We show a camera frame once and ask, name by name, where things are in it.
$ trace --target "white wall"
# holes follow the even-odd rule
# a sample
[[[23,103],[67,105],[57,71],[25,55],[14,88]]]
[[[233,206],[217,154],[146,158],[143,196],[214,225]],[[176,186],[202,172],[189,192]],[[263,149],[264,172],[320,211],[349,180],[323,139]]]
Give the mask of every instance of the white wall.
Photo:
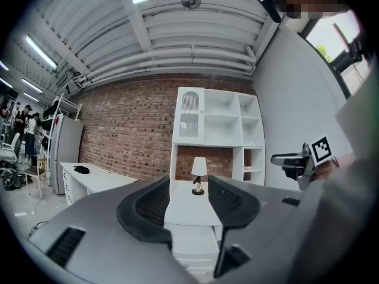
[[[298,189],[271,156],[297,153],[327,133],[332,154],[351,153],[335,114],[346,102],[334,75],[300,36],[280,26],[252,76],[261,107],[267,186]]]
[[[45,110],[45,107],[39,105],[38,102],[26,97],[25,95],[23,95],[21,93],[19,93],[17,96],[16,103],[17,102],[21,103],[21,106],[20,106],[21,111],[25,108],[26,105],[29,104],[30,107],[32,107],[32,109],[33,109],[33,111],[29,112],[29,114],[33,115],[36,112],[38,112],[40,114],[40,118],[42,118],[42,114]]]

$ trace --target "chair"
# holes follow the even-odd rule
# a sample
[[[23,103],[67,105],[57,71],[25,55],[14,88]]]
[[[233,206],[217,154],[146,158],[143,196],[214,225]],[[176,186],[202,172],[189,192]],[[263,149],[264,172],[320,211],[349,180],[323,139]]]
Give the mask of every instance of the chair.
[[[0,149],[0,160],[5,160],[8,162],[16,162],[17,156],[14,152],[14,147],[16,145],[17,139],[19,138],[20,134],[16,133],[12,140],[12,144],[8,143],[2,143],[2,148]]]
[[[26,188],[28,190],[28,195],[30,195],[28,187],[28,176],[31,176],[32,178],[37,178],[38,188],[40,190],[40,197],[42,198],[40,176],[44,173],[46,173],[46,158],[37,159],[37,166],[32,166],[28,169],[25,169]]]

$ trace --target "brick wall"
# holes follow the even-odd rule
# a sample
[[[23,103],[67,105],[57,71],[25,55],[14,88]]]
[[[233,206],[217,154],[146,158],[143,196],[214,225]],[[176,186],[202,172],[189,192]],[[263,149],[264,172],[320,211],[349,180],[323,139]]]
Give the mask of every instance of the brick wall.
[[[181,86],[255,94],[245,80],[193,74],[151,75],[91,89],[73,99],[83,105],[79,161],[138,179],[168,175]],[[177,179],[193,179],[195,156],[207,158],[209,174],[232,175],[232,149],[183,146],[178,152]]]

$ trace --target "white refrigerator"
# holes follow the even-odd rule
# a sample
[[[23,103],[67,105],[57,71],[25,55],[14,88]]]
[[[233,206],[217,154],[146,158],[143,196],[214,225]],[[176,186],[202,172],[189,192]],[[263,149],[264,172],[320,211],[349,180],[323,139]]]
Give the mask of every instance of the white refrigerator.
[[[63,183],[63,168],[60,162],[78,162],[79,147],[83,132],[83,124],[60,114],[56,118],[53,127],[52,141],[50,144],[50,184],[58,194],[65,193]]]

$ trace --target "tree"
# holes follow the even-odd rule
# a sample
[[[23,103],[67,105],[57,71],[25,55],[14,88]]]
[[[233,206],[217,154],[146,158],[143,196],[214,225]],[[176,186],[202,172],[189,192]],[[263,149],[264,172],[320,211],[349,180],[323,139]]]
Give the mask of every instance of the tree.
[[[332,62],[332,57],[326,53],[325,45],[318,44],[316,48],[328,63]]]

